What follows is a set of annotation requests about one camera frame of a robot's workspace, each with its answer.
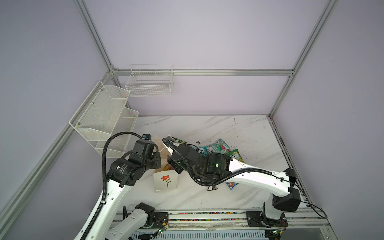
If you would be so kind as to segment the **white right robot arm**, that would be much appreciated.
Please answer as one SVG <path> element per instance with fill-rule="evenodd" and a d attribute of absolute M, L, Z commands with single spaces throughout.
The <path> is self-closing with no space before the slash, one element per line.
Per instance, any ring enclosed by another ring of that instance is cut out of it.
<path fill-rule="evenodd" d="M 270 193 L 263 204 L 261 217 L 268 221 L 279 221 L 285 212 L 295 212 L 302 198 L 296 187 L 296 172 L 282 172 L 256 168 L 230 156 L 212 153 L 203 155 L 189 145 L 175 146 L 163 141 L 171 153 L 168 163 L 178 173 L 186 171 L 191 179 L 202 187 L 213 187 L 231 182 L 255 187 Z"/>

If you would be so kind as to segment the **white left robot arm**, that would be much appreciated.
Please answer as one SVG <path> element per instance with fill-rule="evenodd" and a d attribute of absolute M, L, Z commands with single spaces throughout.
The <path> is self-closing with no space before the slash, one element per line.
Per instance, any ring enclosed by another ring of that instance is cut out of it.
<path fill-rule="evenodd" d="M 102 193 L 85 224 L 76 235 L 77 240 L 127 240 L 141 227 L 154 222 L 155 209 L 144 203 L 135 206 L 122 222 L 112 227 L 122 200 L 147 170 L 158 169 L 161 156 L 158 146 L 150 140 L 136 141 L 132 151 L 111 164 L 102 165 Z"/>

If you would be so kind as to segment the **white flowered paper bag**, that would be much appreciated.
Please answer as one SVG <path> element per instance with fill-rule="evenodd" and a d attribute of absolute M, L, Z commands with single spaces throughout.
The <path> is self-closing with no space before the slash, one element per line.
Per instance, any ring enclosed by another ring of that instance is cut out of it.
<path fill-rule="evenodd" d="M 156 169 L 153 174 L 156 193 L 168 193 L 177 188 L 179 174 L 173 167 L 167 162 L 171 157 L 171 153 L 168 151 L 161 138 L 155 136 L 155 144 L 159 147 L 161 155 L 161 167 Z"/>

